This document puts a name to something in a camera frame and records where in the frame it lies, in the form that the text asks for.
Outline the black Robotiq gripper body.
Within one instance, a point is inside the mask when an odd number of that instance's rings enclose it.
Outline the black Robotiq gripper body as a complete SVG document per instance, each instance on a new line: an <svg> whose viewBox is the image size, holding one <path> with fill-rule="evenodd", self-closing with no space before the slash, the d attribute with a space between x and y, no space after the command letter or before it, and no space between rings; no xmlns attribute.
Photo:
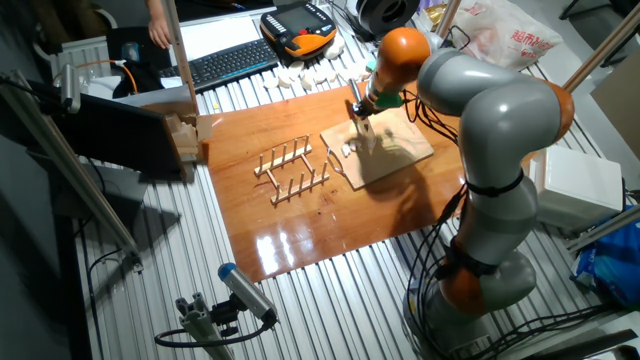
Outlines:
<svg viewBox="0 0 640 360"><path fill-rule="evenodd" d="M360 109L356 111L360 111L362 117L369 117L371 115L378 114L385 110L385 107L382 105L378 105L377 101L380 100L381 97L379 94L367 94L364 95L358 102L360 103Z"/></svg>

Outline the person's hand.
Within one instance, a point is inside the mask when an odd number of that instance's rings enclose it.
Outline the person's hand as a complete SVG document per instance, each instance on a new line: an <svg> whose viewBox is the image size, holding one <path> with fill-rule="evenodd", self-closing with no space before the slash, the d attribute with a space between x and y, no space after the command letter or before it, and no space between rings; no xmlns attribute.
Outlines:
<svg viewBox="0 0 640 360"><path fill-rule="evenodd" d="M151 41L161 49L168 50L171 39L167 22L164 17L152 17L148 24L148 31Z"/></svg>

